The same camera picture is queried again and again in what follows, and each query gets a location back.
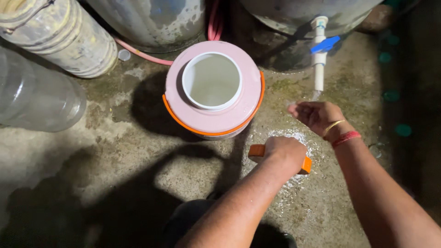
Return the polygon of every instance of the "wet floor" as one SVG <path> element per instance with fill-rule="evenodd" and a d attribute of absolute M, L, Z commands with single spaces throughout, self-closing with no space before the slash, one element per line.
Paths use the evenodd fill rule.
<path fill-rule="evenodd" d="M 250 126 L 235 139 L 201 141 L 163 106 L 167 69 L 132 56 L 106 76 L 78 80 L 87 110 L 63 132 L 0 129 L 3 238 L 22 247 L 155 247 L 176 206 L 228 190 L 255 166 L 246 157 L 249 146 L 277 135 L 307 145 L 312 171 L 283 186 L 263 221 L 291 233 L 302 248 L 369 246 L 330 145 L 285 111 L 312 98 L 312 70 L 262 69 L 265 97 Z M 387 144 L 378 135 L 380 96 L 377 40 L 353 33 L 328 58 L 320 100 L 338 104 L 367 145 Z M 379 161 L 390 169 L 387 145 Z M 45 239 L 42 232 L 49 233 Z"/>

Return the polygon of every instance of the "human hand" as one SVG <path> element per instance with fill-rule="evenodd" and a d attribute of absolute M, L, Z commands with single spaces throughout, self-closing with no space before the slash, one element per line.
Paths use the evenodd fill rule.
<path fill-rule="evenodd" d="M 288 106 L 288 112 L 320 137 L 325 135 L 325 130 L 332 123 L 339 120 L 346 120 L 341 109 L 328 101 L 299 101 L 296 104 Z M 347 122 L 342 122 L 333 127 L 323 137 L 329 142 L 337 140 L 340 135 L 354 131 L 354 128 Z"/>
<path fill-rule="evenodd" d="M 271 165 L 297 174 L 302 169 L 306 156 L 306 146 L 296 138 L 270 137 L 265 143 L 264 160 L 272 159 Z"/>

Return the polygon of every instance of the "pink hose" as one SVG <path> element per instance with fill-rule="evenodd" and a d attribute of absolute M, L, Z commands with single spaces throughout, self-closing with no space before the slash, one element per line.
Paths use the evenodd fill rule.
<path fill-rule="evenodd" d="M 211 10 L 210 15 L 210 21 L 208 23 L 208 40 L 209 41 L 218 41 L 221 38 L 222 30 L 224 29 L 224 21 L 222 17 L 217 17 L 217 8 L 219 7 L 219 0 L 215 0 L 213 3 L 213 9 Z M 161 60 L 158 58 L 155 58 L 153 56 L 147 55 L 138 49 L 133 48 L 129 44 L 125 43 L 124 41 L 120 40 L 119 38 L 114 37 L 115 41 L 120 44 L 125 49 L 129 50 L 130 52 L 140 56 L 141 58 L 144 58 L 148 61 L 152 61 L 154 63 L 158 64 L 165 64 L 165 65 L 172 65 L 173 61 L 170 60 Z"/>

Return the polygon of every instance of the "gold bangle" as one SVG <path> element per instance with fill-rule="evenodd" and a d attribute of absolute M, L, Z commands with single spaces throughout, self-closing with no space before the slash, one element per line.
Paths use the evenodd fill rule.
<path fill-rule="evenodd" d="M 337 124 L 344 122 L 345 120 L 338 120 L 335 121 L 334 123 L 332 123 L 331 125 L 329 125 L 329 127 L 327 127 L 325 129 L 325 131 L 323 132 L 323 138 L 328 134 L 328 132 L 331 130 L 331 128 L 335 127 Z"/>

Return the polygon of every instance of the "orange container rim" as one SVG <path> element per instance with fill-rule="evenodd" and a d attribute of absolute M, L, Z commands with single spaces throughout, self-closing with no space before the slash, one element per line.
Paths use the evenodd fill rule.
<path fill-rule="evenodd" d="M 257 102 L 257 106 L 256 106 L 256 108 L 255 108 L 254 111 L 251 113 L 251 115 L 250 115 L 250 116 L 249 116 L 249 117 L 248 117 L 248 118 L 247 118 L 242 124 L 240 124 L 239 126 L 233 128 L 233 129 L 230 129 L 230 130 L 228 130 L 228 131 L 219 132 L 219 133 L 207 133 L 207 132 L 201 132 L 201 131 L 198 131 L 198 130 L 196 130 L 196 129 L 194 129 L 194 128 L 191 128 L 191 127 L 187 126 L 187 125 L 184 124 L 181 120 L 179 120 L 179 118 L 175 115 L 175 113 L 173 113 L 172 109 L 170 108 L 170 105 L 168 105 L 168 101 L 167 101 L 167 99 L 165 98 L 165 94 L 162 95 L 162 100 L 164 101 L 164 104 L 165 104 L 165 107 L 167 108 L 168 113 L 170 113 L 170 115 L 173 117 L 173 119 L 175 119 L 175 121 L 176 121 L 177 123 L 179 123 L 179 125 L 183 126 L 185 129 L 187 129 L 187 130 L 189 130 L 189 131 L 192 131 L 193 133 L 200 134 L 200 135 L 205 135 L 205 136 L 220 136 L 220 135 L 230 134 L 230 133 L 232 133 L 232 132 L 234 132 L 234 131 L 239 130 L 240 128 L 242 128 L 243 126 L 245 126 L 248 122 L 250 122 L 250 120 L 251 120 L 251 119 L 254 117 L 254 115 L 257 113 L 257 110 L 259 110 L 259 108 L 260 108 L 260 104 L 262 103 L 263 95 L 264 95 L 264 93 L 265 93 L 265 77 L 264 77 L 262 71 L 260 72 L 260 81 L 261 81 L 261 83 L 262 83 L 262 89 L 261 89 L 261 91 L 260 91 L 260 98 L 259 98 L 259 101 Z"/>

